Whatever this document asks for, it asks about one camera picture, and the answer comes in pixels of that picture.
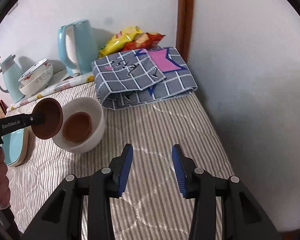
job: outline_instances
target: white bowl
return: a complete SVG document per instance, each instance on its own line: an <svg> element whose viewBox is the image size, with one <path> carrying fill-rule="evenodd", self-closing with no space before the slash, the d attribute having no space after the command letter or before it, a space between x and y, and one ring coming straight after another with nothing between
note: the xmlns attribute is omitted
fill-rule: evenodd
<svg viewBox="0 0 300 240"><path fill-rule="evenodd" d="M48 68L36 79L32 80L29 84L23 85L20 84L19 90L22 94L26 96L31 96L36 94L37 92L41 91L45 88L53 74L53 65L48 63Z"/></svg>
<svg viewBox="0 0 300 240"><path fill-rule="evenodd" d="M82 97L76 98L62 107L63 124L61 130L52 137L53 142L62 149L72 153L85 153L92 150L101 141L105 132L105 119L102 106L94 98ZM83 142L70 142L63 137L63 125L65 121L77 112L86 112L90 115L92 121L92 131L88 139Z"/></svg>
<svg viewBox="0 0 300 240"><path fill-rule="evenodd" d="M24 86L26 86L27 84L35 80L49 67L47 62L48 59L49 58L47 57L34 64L31 68L29 68L26 72L22 74L18 81L21 82L21 84L23 84Z"/></svg>

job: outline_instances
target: brown cup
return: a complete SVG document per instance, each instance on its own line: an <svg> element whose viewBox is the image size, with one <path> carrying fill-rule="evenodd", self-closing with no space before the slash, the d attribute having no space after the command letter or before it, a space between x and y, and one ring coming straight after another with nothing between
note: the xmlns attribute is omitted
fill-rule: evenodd
<svg viewBox="0 0 300 240"><path fill-rule="evenodd" d="M71 142L83 142L89 138L92 121L86 112L72 114L64 123L62 135Z"/></svg>
<svg viewBox="0 0 300 240"><path fill-rule="evenodd" d="M63 123L63 113L61 105L55 99L42 99L35 105L32 113L44 114L44 123L31 126L34 135L38 138L46 140L60 131Z"/></svg>

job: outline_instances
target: folded fabric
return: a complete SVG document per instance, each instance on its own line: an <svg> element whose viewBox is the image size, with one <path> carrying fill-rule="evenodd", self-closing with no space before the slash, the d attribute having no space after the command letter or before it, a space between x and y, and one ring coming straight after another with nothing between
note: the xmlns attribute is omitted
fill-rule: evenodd
<svg viewBox="0 0 300 240"><path fill-rule="evenodd" d="M183 96L197 88L174 47L118 52L92 63L97 95L111 109Z"/></svg>

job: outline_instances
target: light blue kettle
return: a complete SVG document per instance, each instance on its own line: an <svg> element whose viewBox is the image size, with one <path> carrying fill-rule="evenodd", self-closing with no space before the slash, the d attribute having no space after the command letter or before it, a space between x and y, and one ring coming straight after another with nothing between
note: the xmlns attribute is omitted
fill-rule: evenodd
<svg viewBox="0 0 300 240"><path fill-rule="evenodd" d="M13 60L16 55L10 55L0 64L0 73L2 72L3 82L7 88L4 90L0 85L0 90L5 93L9 93L14 102L18 102L25 95L19 90L20 82L18 79L23 74L17 63Z"/></svg>
<svg viewBox="0 0 300 240"><path fill-rule="evenodd" d="M72 77L92 71L98 57L96 40L88 20L62 26L58 31L59 58Z"/></svg>

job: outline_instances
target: red snack bag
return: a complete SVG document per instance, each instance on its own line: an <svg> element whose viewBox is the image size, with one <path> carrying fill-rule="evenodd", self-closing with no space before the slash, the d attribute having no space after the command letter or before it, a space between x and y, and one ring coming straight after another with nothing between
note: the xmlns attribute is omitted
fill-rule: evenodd
<svg viewBox="0 0 300 240"><path fill-rule="evenodd" d="M150 49L152 41L149 39L147 33L143 33L141 36L136 38L135 41L126 44L121 51L131 50L131 49Z"/></svg>
<svg viewBox="0 0 300 240"><path fill-rule="evenodd" d="M165 35L162 35L160 33L147 33L149 39L152 41L152 48L157 46L159 41L163 39Z"/></svg>
<svg viewBox="0 0 300 240"><path fill-rule="evenodd" d="M135 41L126 44L121 51L131 49L151 49L155 47L164 36L165 35L161 35L160 33L143 33L136 38Z"/></svg>

